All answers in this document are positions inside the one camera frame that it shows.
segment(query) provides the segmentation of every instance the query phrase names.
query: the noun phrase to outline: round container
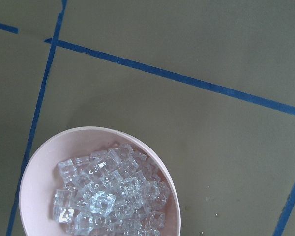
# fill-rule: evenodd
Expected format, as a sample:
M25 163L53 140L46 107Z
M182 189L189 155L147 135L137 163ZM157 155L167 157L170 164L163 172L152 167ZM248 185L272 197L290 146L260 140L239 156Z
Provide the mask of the round container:
M102 127L79 127L63 131L47 140L29 161L20 188L20 214L27 236L68 236L61 224L52 220L55 190L63 186L57 164L70 158L107 149L114 142L133 145L146 153L159 166L162 181L171 195L165 208L162 236L180 235L180 210L173 180L164 163L146 144L120 131Z

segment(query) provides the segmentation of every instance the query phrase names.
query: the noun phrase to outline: plastic bowl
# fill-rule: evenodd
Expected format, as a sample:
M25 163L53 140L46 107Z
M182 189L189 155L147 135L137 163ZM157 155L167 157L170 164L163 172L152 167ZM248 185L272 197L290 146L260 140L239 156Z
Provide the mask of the plastic bowl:
M52 199L61 187L57 163L107 149L114 142L128 143L146 153L159 166L162 181L166 181L171 195L166 204L165 227L162 236L180 235L180 210L173 180L164 163L152 149L140 140L120 131L102 127L79 127L63 131L47 140L29 161L20 188L20 214L27 236L68 236L61 224L52 220Z

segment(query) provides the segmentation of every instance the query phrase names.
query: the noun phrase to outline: blue tape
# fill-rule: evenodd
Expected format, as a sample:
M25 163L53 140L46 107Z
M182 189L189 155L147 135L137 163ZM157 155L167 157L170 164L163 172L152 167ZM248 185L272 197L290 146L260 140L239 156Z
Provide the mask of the blue tape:
M285 229L285 226L287 224L287 221L291 215L294 205L295 205L295 183L292 187L290 196L285 203L283 212L282 212L280 219L276 225L273 236L281 236L282 235L282 233Z
M10 33L19 33L19 29L13 26L8 26L5 24L0 23L0 30L8 31Z
M46 43L51 43L52 39L46 39L45 42ZM91 50L76 44L72 44L72 43L68 43L65 41L58 41L58 46L62 47L62 48L66 48L66 49L70 49L73 50L75 52L79 52L79 53L86 53L92 57L96 57L96 58L100 58L103 60L107 60L107 61L111 61L120 65L125 65L137 70L141 70L144 72L148 72L154 75L158 75L161 77L165 77L171 80L175 80L175 81L179 81L188 85L192 85L192 86L196 86L202 89L206 89L212 92L216 92L216 93L220 93L226 96L230 96L230 97L234 97L243 101L247 101L247 102L251 102L260 106L264 106L264 107L268 107L274 110L278 110L284 113L288 113L291 115L295 115L295 107L287 105L287 104L283 104L280 102L276 102L276 101L272 101L266 98L262 98L262 97L258 97L258 96L254 96L248 93L244 93L235 89L231 89L231 88L227 88L227 87L223 87L220 85L216 85L216 84L212 84L209 82L205 82L202 80L198 80L192 77L188 77L188 76L184 76L184 75L180 75L168 70L163 70L154 66L150 66L150 65L146 65L146 64L142 64L136 61L132 61L132 60L128 60L125 58L121 58L121 57L117 57L114 55L110 55L107 53L103 53L100 51L96 51L96 50Z
M63 16L64 16L66 4L67 4L67 0L62 0L62 11L58 15L53 40L51 41L51 46L50 46L49 55L48 55L48 59L47 59L47 63L46 63L44 77L43 77L43 80L41 83L41 87L40 87L40 91L39 91L39 95L38 95L38 99L37 99L37 103L36 103L36 108L35 108L35 112L34 112L33 121L32 121L31 127L30 127L28 142L26 145L23 161L21 164L21 174L20 174L20 178L18 181L17 190L15 192L14 203L13 203L13 206L11 209L10 219L9 219L8 227L6 230L6 236L11 236L11 234L12 234L15 215L16 215L17 207L18 207L18 203L19 203L19 193L20 193L21 180L22 180L22 176L23 176L24 170L26 168L26 165L30 159L30 150L31 150L31 147L33 144L34 135L35 135L36 127L37 127L37 122L38 122L38 118L39 118L39 113L40 113L40 109L41 109L44 95L45 95L48 74L49 74L51 65L53 63L53 59L54 59L54 55L55 55L55 51L56 51L57 41L59 38L59 33L60 33L62 21L63 21Z

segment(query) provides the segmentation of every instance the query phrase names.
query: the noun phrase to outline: pink bowl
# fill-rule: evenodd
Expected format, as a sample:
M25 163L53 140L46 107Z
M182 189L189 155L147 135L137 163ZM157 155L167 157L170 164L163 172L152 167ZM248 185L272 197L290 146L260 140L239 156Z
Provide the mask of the pink bowl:
M20 188L20 214L27 236L68 236L60 224L52 220L52 198L62 186L57 163L106 149L114 142L132 144L150 156L159 166L161 178L172 194L166 204L162 236L180 235L180 210L173 180L164 163L146 144L131 135L102 127L79 127L63 131L47 140L29 161Z

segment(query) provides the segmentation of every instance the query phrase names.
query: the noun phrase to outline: blue painter's tape strip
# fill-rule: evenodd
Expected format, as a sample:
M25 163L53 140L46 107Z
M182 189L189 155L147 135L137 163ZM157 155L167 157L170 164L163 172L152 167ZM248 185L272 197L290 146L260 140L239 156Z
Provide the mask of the blue painter's tape strip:
M8 26L5 24L0 23L0 30L8 31L10 33L19 33L19 29L14 26Z
M290 196L285 203L283 212L282 212L280 219L276 225L273 236L281 236L282 235L284 228L287 224L287 221L291 215L294 205L295 205L295 183L292 187Z
M59 33L60 33L62 21L63 21L63 16L64 16L66 4L67 4L67 0L62 0L62 11L58 15L53 40L51 41L51 46L50 46L49 55L48 55L48 59L47 59L47 63L46 63L44 77L43 77L43 80L41 83L41 87L40 87L40 91L39 91L39 95L38 95L38 99L37 99L37 104L36 104L36 108L35 108L35 112L34 112L33 121L32 121L31 127L30 127L28 142L26 145L23 161L21 164L21 174L20 174L20 178L19 178L18 185L17 185L17 190L16 190L15 197L14 197L14 203L13 203L13 206L11 209L10 219L9 219L8 227L6 230L6 236L11 236L11 234L12 234L15 215L16 215L17 207L18 207L18 203L19 203L19 193L20 193L21 180L22 180L22 176L23 176L25 167L30 159L30 150L31 150L31 147L33 144L34 135L35 135L36 127L37 127L37 122L38 122L38 118L39 118L39 114L40 114L40 109L41 109L44 95L45 95L48 74L49 74L51 65L53 63L53 59L54 59L54 55L55 55L55 51L56 51L57 41L59 38Z
M52 39L46 39L46 43L51 43ZM58 41L58 46L66 49L73 50L75 52L79 53L86 53L92 57L100 58L103 60L111 61L114 63L118 63L120 65L125 65L134 69L138 69L144 72L148 72L154 75L162 76L171 80L179 81L188 85L196 86L202 89L206 89L209 91L217 92L226 96L234 97L243 101L251 102L254 104L258 104L264 107L268 107L271 109L275 109L284 113L292 114L295 115L295 107L283 104L280 102L272 101L266 98L254 96L245 92L241 92L235 89L223 87L220 85L212 84L209 82L205 82L202 80L198 80L192 77L180 75L168 70L163 70L154 66L142 64L133 60L128 60L125 58L117 57L114 55L110 55L104 52L96 51L96 50L91 50L76 44L68 43L65 41Z

